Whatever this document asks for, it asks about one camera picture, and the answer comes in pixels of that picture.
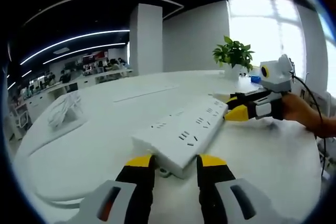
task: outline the table surface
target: table surface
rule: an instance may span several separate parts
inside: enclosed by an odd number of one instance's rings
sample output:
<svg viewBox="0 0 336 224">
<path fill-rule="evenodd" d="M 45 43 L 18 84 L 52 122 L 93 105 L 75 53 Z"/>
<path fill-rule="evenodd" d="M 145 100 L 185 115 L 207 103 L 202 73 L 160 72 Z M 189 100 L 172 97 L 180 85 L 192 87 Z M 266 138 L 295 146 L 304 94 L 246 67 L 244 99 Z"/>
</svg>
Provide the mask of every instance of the table surface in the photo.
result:
<svg viewBox="0 0 336 224">
<path fill-rule="evenodd" d="M 119 79 L 79 90 L 88 122 L 30 155 L 47 141 L 49 107 L 23 138 L 13 162 L 15 172 L 48 222 L 67 220 L 78 212 L 67 209 L 69 203 L 77 201 L 64 202 L 60 208 L 35 193 L 58 201 L 80 198 L 107 179 L 115 179 L 129 159 L 143 154 L 132 146 L 131 135 L 137 130 L 197 97 L 258 87 L 248 78 L 225 80 L 218 71 L 186 71 Z M 245 178 L 263 191 L 284 217 L 301 220 L 319 199 L 318 149 L 313 135 L 299 123 L 272 118 L 224 122 L 206 153 L 225 159 L 236 178 Z M 149 223 L 203 223 L 198 193 L 196 167 L 185 180 L 156 176 Z"/>
</svg>

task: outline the white power strip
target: white power strip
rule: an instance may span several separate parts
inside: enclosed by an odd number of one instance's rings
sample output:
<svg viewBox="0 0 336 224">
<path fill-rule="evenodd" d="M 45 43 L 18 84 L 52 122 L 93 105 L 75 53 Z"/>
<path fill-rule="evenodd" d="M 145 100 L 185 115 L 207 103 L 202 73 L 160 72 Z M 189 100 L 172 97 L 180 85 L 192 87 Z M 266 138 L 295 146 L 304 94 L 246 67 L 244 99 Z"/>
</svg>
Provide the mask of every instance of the white power strip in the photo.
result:
<svg viewBox="0 0 336 224">
<path fill-rule="evenodd" d="M 203 153 L 223 123 L 227 105 L 212 97 L 197 99 L 134 136 L 135 148 L 156 155 L 158 164 L 179 178 L 187 165 Z"/>
</svg>

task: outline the white pillar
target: white pillar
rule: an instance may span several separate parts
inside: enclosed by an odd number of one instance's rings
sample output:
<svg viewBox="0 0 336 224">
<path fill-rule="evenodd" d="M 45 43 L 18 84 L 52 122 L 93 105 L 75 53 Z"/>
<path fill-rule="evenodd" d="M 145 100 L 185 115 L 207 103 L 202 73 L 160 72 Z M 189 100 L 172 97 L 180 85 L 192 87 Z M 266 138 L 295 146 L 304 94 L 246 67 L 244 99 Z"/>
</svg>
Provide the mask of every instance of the white pillar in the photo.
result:
<svg viewBox="0 0 336 224">
<path fill-rule="evenodd" d="M 162 7 L 139 4 L 132 12 L 130 65 L 138 75 L 163 72 Z"/>
</svg>

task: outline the power cord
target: power cord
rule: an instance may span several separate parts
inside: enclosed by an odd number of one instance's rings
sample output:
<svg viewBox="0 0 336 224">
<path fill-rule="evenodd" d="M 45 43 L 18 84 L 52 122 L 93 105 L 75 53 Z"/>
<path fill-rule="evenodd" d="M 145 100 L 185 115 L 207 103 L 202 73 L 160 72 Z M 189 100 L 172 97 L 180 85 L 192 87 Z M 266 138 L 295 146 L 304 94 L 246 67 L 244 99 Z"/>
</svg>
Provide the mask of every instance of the power cord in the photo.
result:
<svg viewBox="0 0 336 224">
<path fill-rule="evenodd" d="M 291 73 L 291 74 L 292 74 L 292 78 L 298 80 L 299 82 L 301 82 L 301 84 L 304 86 L 304 88 L 308 91 L 308 93 L 310 94 L 310 96 L 313 98 L 313 101 L 314 101 L 314 103 L 316 105 L 317 111 L 318 111 L 320 119 L 321 119 L 321 127 L 322 127 L 323 126 L 322 113 L 320 111 L 320 107 L 319 107 L 319 105 L 318 105 L 318 103 L 317 103 L 317 101 L 316 101 L 313 93 L 310 91 L 310 89 L 307 87 L 307 85 L 303 81 L 301 81 L 300 78 L 298 78 L 297 76 L 295 76 L 293 73 Z M 325 139 L 326 138 L 323 137 L 324 153 L 323 153 L 323 165 L 322 165 L 321 178 L 323 177 L 324 167 L 326 165 L 326 159 L 325 159 L 326 157 L 325 156 L 327 154 L 327 147 L 326 147 L 326 144 L 325 144 Z"/>
</svg>

